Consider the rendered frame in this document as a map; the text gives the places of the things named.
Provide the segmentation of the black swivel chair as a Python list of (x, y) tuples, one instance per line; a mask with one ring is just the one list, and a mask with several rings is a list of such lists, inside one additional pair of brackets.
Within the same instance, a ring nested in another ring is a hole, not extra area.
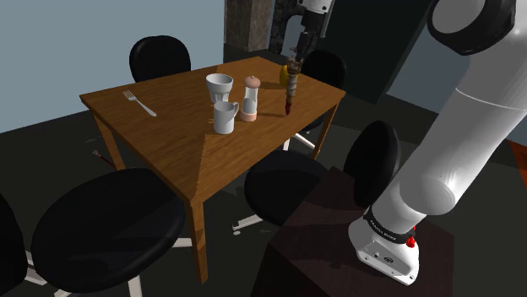
[[(371, 122), (359, 135), (345, 159), (343, 171), (355, 180), (355, 204), (372, 205), (399, 169), (400, 142), (384, 121)], [(252, 166), (244, 181), (244, 195), (254, 215), (232, 226), (233, 234), (267, 221), (281, 226), (328, 170), (305, 154), (278, 149)]]
[[(339, 89), (343, 88), (346, 71), (344, 60), (340, 56), (325, 50), (315, 50), (309, 53), (304, 59), (301, 69), (302, 74)], [(301, 132), (310, 133), (311, 130), (323, 123), (325, 116), (322, 114), (304, 127)], [(314, 150), (315, 144), (304, 138), (299, 132), (295, 134), (294, 138)]]
[(191, 70), (188, 49), (169, 35), (147, 36), (137, 41), (129, 54), (135, 82), (161, 78)]
[(127, 284), (143, 297), (140, 274), (181, 236), (183, 201), (152, 171), (114, 171), (76, 186), (40, 218), (26, 256), (35, 273), (57, 288), (55, 297), (76, 297)]

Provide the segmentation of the dark robot stand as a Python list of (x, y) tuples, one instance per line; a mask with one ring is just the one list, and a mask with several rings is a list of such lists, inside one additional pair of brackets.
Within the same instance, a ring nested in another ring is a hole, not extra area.
[(424, 220), (406, 286), (361, 262), (348, 227), (363, 214), (354, 180), (331, 168), (268, 243), (250, 297), (453, 297), (454, 237)]

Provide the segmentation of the white mug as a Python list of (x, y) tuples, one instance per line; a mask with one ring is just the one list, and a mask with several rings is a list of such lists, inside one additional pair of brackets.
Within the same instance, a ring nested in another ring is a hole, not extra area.
[(216, 102), (214, 104), (214, 130), (223, 135), (233, 132), (235, 117), (238, 111), (238, 102)]

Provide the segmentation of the red pen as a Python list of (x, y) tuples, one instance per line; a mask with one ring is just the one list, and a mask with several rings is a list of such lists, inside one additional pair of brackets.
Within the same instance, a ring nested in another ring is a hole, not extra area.
[(105, 161), (105, 162), (106, 162), (107, 164), (109, 164), (112, 168), (117, 169), (117, 167), (116, 167), (116, 166), (115, 166), (110, 160), (108, 160), (107, 158), (105, 158), (104, 156), (102, 156), (101, 153), (99, 153), (97, 150), (92, 151), (92, 154), (93, 154), (95, 157), (97, 157), (97, 158), (99, 158), (99, 159)]

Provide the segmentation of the wooden dining table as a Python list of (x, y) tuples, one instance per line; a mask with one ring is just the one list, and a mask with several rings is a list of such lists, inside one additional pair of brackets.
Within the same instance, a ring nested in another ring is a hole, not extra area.
[[(114, 165), (125, 167), (114, 141), (120, 138), (185, 202), (200, 282), (208, 278), (204, 202), (322, 114), (328, 116), (321, 131), (325, 134), (345, 96), (342, 89), (302, 75), (286, 115), (279, 72), (280, 65), (251, 57), (80, 97), (93, 113)], [(261, 80), (256, 121), (237, 121), (228, 135), (214, 131), (205, 81), (211, 73), (233, 77), (232, 101), (243, 98), (245, 77)], [(125, 89), (157, 116), (128, 100)]]

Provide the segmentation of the pink and clear salt mill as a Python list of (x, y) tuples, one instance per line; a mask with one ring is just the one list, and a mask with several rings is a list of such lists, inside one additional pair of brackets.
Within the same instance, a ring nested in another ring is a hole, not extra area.
[(244, 78), (245, 94), (240, 111), (240, 119), (244, 122), (253, 122), (257, 118), (258, 88), (260, 80), (254, 76)]

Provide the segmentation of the white ribbed tumbler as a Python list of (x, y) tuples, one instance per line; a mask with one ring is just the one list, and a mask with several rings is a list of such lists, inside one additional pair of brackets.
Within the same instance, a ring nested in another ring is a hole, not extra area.
[(206, 76), (206, 84), (211, 102), (228, 101), (233, 78), (223, 73), (211, 73)]

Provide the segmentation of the silver fork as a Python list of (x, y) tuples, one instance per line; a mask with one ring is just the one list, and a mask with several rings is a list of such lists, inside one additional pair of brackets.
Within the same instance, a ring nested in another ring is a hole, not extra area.
[(144, 105), (130, 90), (125, 89), (122, 93), (128, 100), (137, 102), (150, 116), (157, 116), (154, 111), (152, 111), (148, 106)]

